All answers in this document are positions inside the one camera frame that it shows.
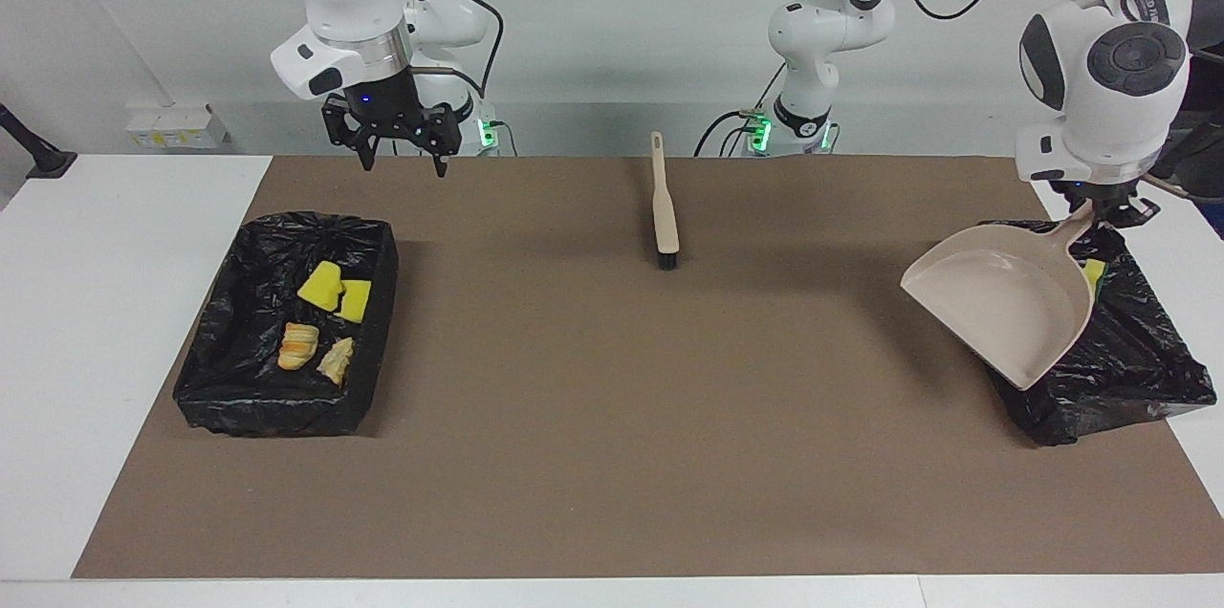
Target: black trash bag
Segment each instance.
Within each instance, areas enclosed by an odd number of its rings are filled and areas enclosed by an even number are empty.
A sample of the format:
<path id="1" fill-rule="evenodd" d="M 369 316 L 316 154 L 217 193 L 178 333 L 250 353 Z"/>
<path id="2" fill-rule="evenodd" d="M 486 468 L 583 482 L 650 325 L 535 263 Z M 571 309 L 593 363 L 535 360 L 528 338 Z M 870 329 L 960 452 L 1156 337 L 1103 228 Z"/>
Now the black trash bag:
<path id="1" fill-rule="evenodd" d="M 1049 232 L 1049 221 L 1004 221 Z M 1118 230 L 1093 229 L 1071 246 L 1080 264 L 1108 264 L 1092 319 L 1037 385 L 1016 390 L 987 367 L 1007 415 L 1039 445 L 1154 422 L 1215 405 L 1207 368 L 1195 361 Z"/>
<path id="2" fill-rule="evenodd" d="M 372 283 L 362 324 L 297 297 L 321 261 Z M 277 213 L 237 232 L 174 387 L 192 427 L 236 437 L 353 434 L 370 409 L 382 365 L 399 257 L 390 225 L 313 212 Z M 288 322 L 317 325 L 318 351 L 301 369 L 277 366 Z M 318 365 L 340 339 L 354 355 L 339 389 Z"/>

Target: white table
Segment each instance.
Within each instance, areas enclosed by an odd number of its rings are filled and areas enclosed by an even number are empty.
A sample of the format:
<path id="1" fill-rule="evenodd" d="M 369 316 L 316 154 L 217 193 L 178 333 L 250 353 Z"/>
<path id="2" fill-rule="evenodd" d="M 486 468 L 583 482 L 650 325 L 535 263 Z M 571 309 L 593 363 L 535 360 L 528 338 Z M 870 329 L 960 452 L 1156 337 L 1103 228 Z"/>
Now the white table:
<path id="1" fill-rule="evenodd" d="M 82 155 L 0 212 L 0 606 L 1149 608 L 1224 575 L 521 581 L 70 581 L 267 158 Z M 1189 203 L 1127 234 L 1191 351 L 1224 377 L 1224 242 Z M 1042 191 L 1051 212 L 1061 198 Z M 1176 417 L 1224 510 L 1224 409 Z"/>

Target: yellow sponge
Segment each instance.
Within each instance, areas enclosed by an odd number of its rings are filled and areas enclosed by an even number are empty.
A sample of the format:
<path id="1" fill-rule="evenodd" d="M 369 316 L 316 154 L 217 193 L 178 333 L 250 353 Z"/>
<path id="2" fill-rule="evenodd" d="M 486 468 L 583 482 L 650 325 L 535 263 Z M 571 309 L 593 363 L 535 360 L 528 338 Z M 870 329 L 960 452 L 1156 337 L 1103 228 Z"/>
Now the yellow sponge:
<path id="1" fill-rule="evenodd" d="M 1109 269 L 1109 264 L 1104 261 L 1088 259 L 1083 265 L 1083 275 L 1088 276 L 1088 285 L 1092 286 L 1092 298 L 1097 300 L 1100 297 L 1100 286 L 1105 284 L 1105 272 Z"/>
<path id="2" fill-rule="evenodd" d="M 370 302 L 370 281 L 344 281 L 344 302 L 340 303 L 340 317 L 345 322 L 360 324 L 366 317 L 366 305 Z"/>
<path id="3" fill-rule="evenodd" d="M 315 268 L 315 273 L 311 273 L 301 290 L 297 290 L 297 297 L 324 312 L 335 312 L 340 306 L 341 291 L 344 284 L 340 283 L 340 268 L 332 261 L 323 261 Z"/>

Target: brush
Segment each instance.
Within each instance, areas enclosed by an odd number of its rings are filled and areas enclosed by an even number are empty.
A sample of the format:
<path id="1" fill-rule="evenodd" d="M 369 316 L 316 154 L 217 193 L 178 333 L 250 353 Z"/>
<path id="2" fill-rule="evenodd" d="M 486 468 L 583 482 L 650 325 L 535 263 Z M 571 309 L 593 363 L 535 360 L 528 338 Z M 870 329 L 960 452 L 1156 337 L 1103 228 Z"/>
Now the brush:
<path id="1" fill-rule="evenodd" d="M 667 191 L 667 169 L 663 164 L 663 135 L 650 135 L 651 163 L 655 168 L 655 242 L 659 246 L 659 268 L 674 272 L 679 267 L 681 234 L 676 228 L 676 207 Z"/>

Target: dustpan handle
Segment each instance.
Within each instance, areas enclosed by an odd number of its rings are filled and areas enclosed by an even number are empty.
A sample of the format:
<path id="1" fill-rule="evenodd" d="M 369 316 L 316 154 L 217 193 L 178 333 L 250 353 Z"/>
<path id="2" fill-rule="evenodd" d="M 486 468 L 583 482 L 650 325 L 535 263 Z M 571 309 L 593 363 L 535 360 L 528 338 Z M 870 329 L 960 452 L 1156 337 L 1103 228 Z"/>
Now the dustpan handle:
<path id="1" fill-rule="evenodd" d="M 1088 232 L 1088 229 L 1092 229 L 1093 220 L 1095 220 L 1095 210 L 1092 202 L 1084 202 L 1078 212 L 1072 213 L 1056 229 L 1050 230 L 1047 237 L 1050 239 L 1051 245 L 1061 247 L 1064 252 L 1070 251 L 1075 241 L 1083 237 Z"/>

